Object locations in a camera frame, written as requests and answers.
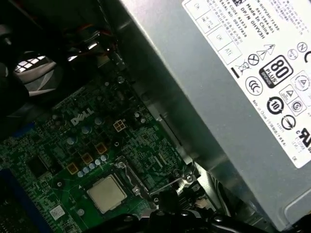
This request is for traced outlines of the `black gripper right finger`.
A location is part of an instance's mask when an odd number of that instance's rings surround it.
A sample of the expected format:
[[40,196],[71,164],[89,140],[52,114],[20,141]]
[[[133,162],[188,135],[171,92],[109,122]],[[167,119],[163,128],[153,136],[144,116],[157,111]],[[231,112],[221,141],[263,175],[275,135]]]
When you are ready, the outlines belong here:
[[175,190],[167,191],[167,232],[169,233],[244,233],[246,227],[228,216],[210,210],[185,209]]

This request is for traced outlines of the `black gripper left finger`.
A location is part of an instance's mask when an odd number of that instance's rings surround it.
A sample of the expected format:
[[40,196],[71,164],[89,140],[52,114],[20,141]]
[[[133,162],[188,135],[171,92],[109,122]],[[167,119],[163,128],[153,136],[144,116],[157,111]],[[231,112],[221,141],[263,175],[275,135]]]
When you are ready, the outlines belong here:
[[171,230],[171,192],[162,191],[157,196],[157,208],[137,218],[121,214],[96,227],[98,233],[168,233]]

